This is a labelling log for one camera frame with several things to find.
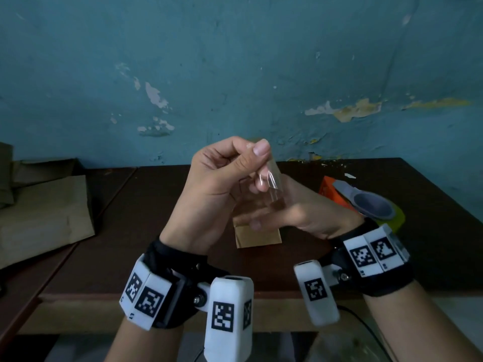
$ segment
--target black cable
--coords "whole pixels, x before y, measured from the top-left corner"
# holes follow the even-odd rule
[[[202,347],[202,349],[198,352],[193,362],[196,362],[198,360],[198,358],[202,355],[204,350],[205,350],[205,347]]]
[[[359,320],[362,325],[365,326],[365,328],[367,329],[367,331],[369,332],[369,334],[372,335],[372,337],[374,338],[374,340],[376,341],[376,343],[378,344],[378,346],[381,348],[381,350],[384,352],[384,355],[387,357],[387,359],[389,361],[392,361],[392,358],[391,356],[389,355],[389,353],[387,353],[387,350],[386,348],[384,348],[384,345],[383,343],[379,340],[379,338],[377,337],[376,333],[374,331],[372,331],[371,327],[369,327],[360,317],[359,315],[357,315],[355,312],[353,312],[352,310],[350,310],[348,307],[345,307],[345,306],[341,306],[341,305],[337,305],[337,308],[339,310],[342,310],[342,311],[345,311],[345,312],[348,312],[349,314],[351,314],[352,316],[354,316],[357,320]]]

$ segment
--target fingernail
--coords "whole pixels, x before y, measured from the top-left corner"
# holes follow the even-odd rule
[[[251,227],[251,229],[252,229],[252,230],[257,231],[257,230],[260,230],[260,229],[262,228],[262,224],[260,223],[260,221],[259,221],[259,220],[257,220],[257,219],[252,219],[252,220],[250,221],[250,227]]]
[[[270,144],[269,141],[266,139],[261,139],[259,140],[256,144],[255,147],[253,147],[253,153],[256,156],[263,156],[265,155],[268,151],[270,150]]]

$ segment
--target blue wall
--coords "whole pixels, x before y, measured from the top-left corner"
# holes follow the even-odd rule
[[[278,160],[400,156],[483,219],[482,1],[0,0],[0,140],[87,167],[233,134]],[[362,98],[381,112],[306,114]]]

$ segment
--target hand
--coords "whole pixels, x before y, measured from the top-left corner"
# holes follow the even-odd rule
[[[281,176],[286,207],[263,214],[250,221],[255,231],[276,230],[295,226],[315,237],[327,239],[342,235],[361,225],[361,214],[351,211],[311,191],[287,175]]]
[[[270,157],[266,139],[254,144],[231,137],[198,151],[183,192],[159,236],[161,242],[178,250],[206,254],[225,230],[240,186],[251,191],[267,190],[250,176],[266,170]]]

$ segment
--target person's right hand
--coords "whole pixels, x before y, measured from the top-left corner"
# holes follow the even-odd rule
[[[250,221],[255,231],[295,226],[315,237],[327,239],[351,231],[364,222],[358,212],[342,207],[282,174],[285,208]]]

